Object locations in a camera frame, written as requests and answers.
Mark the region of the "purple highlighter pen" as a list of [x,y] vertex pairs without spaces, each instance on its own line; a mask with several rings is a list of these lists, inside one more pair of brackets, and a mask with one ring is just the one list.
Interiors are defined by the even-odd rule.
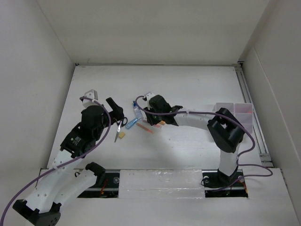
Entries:
[[160,124],[151,125],[145,119],[143,119],[143,122],[146,123],[148,126],[152,126],[154,128],[157,128],[157,129],[161,129],[162,128],[162,125],[160,125]]

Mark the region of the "brown orange slim pen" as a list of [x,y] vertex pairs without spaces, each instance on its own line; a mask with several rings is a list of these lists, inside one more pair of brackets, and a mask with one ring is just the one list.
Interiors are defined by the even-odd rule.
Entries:
[[147,127],[141,125],[140,123],[137,123],[136,125],[137,125],[138,127],[142,128],[143,130],[145,130],[145,131],[147,131],[147,132],[149,132],[149,133],[151,133],[151,134],[154,134],[154,132],[153,132],[152,130],[150,130],[149,128],[147,128]]

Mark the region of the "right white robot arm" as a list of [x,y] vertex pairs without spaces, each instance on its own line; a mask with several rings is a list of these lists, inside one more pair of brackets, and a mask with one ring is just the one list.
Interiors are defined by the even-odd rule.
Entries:
[[234,115],[226,108],[220,108],[213,114],[193,114],[180,105],[171,107],[161,96],[151,92],[143,100],[147,107],[143,110],[150,125],[163,121],[173,126],[185,126],[202,129],[207,132],[208,140],[220,149],[220,164],[212,179],[212,188],[225,187],[233,183],[238,170],[236,164],[238,149],[245,132]]

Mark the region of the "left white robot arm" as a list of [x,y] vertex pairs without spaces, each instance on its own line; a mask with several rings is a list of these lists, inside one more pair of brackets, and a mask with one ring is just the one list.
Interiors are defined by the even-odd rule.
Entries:
[[97,100],[90,101],[81,112],[81,121],[71,130],[60,145],[52,167],[38,176],[35,190],[25,199],[15,200],[13,209],[34,226],[54,226],[61,217],[61,209],[67,202],[76,199],[86,189],[101,186],[106,182],[106,170],[91,162],[65,186],[74,168],[106,138],[111,125],[124,118],[123,108],[109,97],[106,102],[112,111],[108,112]]

